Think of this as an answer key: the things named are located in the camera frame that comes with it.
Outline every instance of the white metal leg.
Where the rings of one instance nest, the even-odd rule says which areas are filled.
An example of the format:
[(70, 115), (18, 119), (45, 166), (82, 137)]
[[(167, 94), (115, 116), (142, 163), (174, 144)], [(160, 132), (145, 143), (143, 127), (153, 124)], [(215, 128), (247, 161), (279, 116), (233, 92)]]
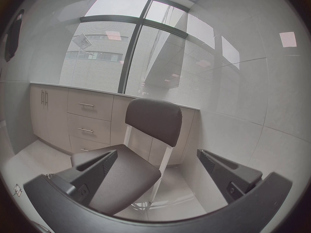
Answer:
[(161, 178), (159, 178), (159, 180), (153, 186), (151, 197), (149, 199), (150, 203), (153, 202), (153, 200), (154, 200), (154, 198), (156, 196), (156, 192), (158, 191), (158, 188), (160, 186), (160, 183), (161, 183), (161, 180), (162, 180), (162, 177), (163, 177), (163, 173), (164, 173), (164, 170), (165, 170), (165, 168), (167, 166), (167, 163), (169, 162), (169, 158), (171, 156), (172, 150), (173, 150), (173, 147), (171, 147), (169, 145), (166, 147), (165, 154), (163, 156), (163, 159), (162, 159), (162, 162), (161, 162), (161, 165), (160, 165)]
[(126, 133), (124, 137), (124, 145), (128, 146), (128, 141), (130, 140), (130, 134), (131, 134), (132, 126), (128, 125), (126, 128)]

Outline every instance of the white countertop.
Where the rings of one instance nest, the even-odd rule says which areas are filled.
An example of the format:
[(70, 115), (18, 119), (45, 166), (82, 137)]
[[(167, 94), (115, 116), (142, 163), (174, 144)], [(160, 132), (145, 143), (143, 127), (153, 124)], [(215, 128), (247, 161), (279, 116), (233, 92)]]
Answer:
[[(76, 86), (71, 86), (71, 85), (63, 85), (63, 84), (56, 84), (56, 83), (39, 83), (39, 82), (30, 82), (30, 83), (33, 83), (33, 84), (43, 84), (43, 85), (52, 85), (52, 86), (73, 88), (73, 89), (86, 90), (86, 91), (95, 91), (95, 92), (101, 92), (101, 93), (112, 94), (112, 95), (123, 96), (123, 97), (134, 98), (134, 99), (138, 98), (138, 97), (135, 97), (135, 96), (126, 95), (126, 94), (117, 93), (117, 92), (101, 91), (101, 90), (89, 89), (89, 88), (84, 88), (84, 87), (76, 87)], [(177, 106), (179, 106), (179, 107), (194, 109), (194, 110), (198, 110), (198, 111), (200, 110), (199, 108), (195, 108), (195, 107), (191, 107), (191, 106), (187, 106), (187, 105), (182, 105), (182, 104), (177, 104), (177, 103), (175, 103), (175, 104)]]

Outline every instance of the lower window pane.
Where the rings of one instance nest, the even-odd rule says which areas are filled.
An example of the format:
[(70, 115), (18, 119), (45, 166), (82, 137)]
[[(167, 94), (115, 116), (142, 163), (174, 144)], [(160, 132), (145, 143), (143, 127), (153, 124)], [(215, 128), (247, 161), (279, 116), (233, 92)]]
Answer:
[(143, 26), (131, 62), (125, 94), (176, 102), (186, 40)]
[[(80, 23), (73, 38), (84, 33), (91, 45), (83, 51), (93, 55), (80, 51), (76, 60), (80, 48), (71, 41), (67, 50), (71, 53), (69, 57), (66, 55), (64, 59), (59, 83), (117, 92), (123, 66), (122, 61), (126, 55), (134, 28), (135, 24), (126, 22), (95, 21)], [(107, 35), (111, 34), (125, 37), (128, 41), (110, 39)]]

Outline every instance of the floor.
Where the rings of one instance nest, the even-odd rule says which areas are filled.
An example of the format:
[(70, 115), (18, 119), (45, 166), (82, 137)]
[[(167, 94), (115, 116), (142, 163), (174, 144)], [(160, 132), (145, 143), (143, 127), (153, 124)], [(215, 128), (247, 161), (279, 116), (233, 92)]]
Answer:
[[(71, 167), (70, 155), (37, 140), (1, 166), (1, 173), (11, 194), (16, 184), (22, 185), (39, 174), (57, 173)], [(165, 170), (152, 205), (148, 202), (151, 190), (115, 216), (142, 221), (172, 221), (205, 214), (177, 167)], [(33, 208), (25, 192), (14, 196), (16, 202), (33, 220), (49, 228)]]

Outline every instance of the chair backrest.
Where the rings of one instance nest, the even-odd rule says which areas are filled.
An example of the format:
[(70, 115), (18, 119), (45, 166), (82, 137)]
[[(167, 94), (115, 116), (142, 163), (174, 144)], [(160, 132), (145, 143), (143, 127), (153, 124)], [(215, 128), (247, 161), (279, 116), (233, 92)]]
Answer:
[(125, 123), (175, 147), (182, 122), (180, 108), (170, 102), (137, 98), (127, 107)]

